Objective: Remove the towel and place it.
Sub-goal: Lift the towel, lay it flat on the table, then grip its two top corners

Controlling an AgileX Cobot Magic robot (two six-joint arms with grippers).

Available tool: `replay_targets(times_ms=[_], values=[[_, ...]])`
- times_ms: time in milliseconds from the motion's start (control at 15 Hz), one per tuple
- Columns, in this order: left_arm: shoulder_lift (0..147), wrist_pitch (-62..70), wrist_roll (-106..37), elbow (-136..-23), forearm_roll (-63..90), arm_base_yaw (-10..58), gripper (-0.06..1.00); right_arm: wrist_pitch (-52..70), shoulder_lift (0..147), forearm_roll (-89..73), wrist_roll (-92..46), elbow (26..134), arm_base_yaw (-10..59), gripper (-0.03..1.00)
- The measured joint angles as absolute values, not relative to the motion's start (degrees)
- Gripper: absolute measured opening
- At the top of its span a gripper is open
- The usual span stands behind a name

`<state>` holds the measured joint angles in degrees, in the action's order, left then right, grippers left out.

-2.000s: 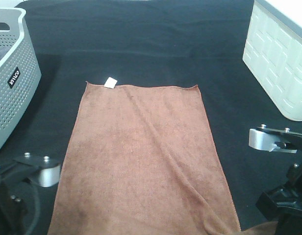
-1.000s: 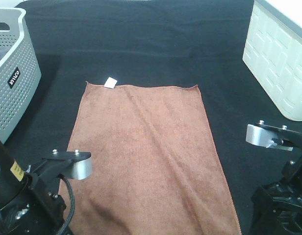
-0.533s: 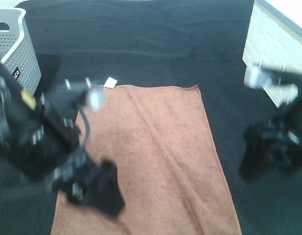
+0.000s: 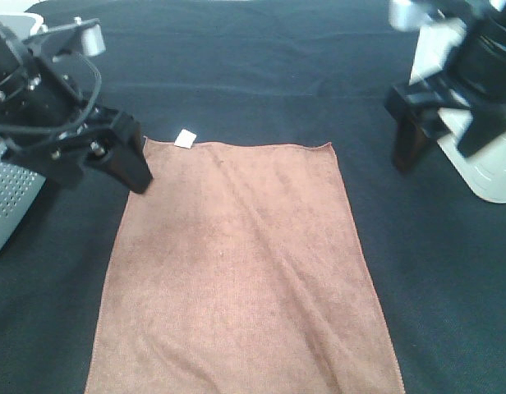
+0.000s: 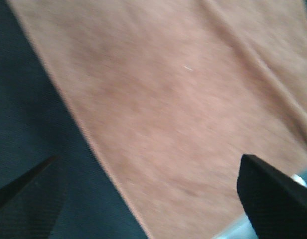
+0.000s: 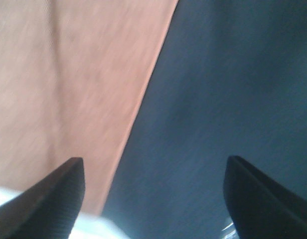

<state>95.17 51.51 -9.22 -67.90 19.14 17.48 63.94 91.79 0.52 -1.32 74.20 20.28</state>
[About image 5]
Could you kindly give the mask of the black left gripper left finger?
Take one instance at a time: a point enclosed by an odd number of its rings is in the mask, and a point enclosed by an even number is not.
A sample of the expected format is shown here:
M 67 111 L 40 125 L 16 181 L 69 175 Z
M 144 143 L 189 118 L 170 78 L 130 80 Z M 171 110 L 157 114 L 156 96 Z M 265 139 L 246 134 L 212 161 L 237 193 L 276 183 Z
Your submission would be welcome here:
M 64 162 L 51 157 L 0 188 L 0 239 L 46 239 L 67 194 Z

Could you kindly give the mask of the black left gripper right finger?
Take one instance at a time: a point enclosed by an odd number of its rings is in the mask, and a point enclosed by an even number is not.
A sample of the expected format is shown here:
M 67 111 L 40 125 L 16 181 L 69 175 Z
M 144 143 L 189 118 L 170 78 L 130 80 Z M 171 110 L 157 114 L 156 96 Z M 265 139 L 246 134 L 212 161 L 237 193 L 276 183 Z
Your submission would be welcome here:
M 307 239 L 307 188 L 255 155 L 241 158 L 237 193 L 260 239 Z

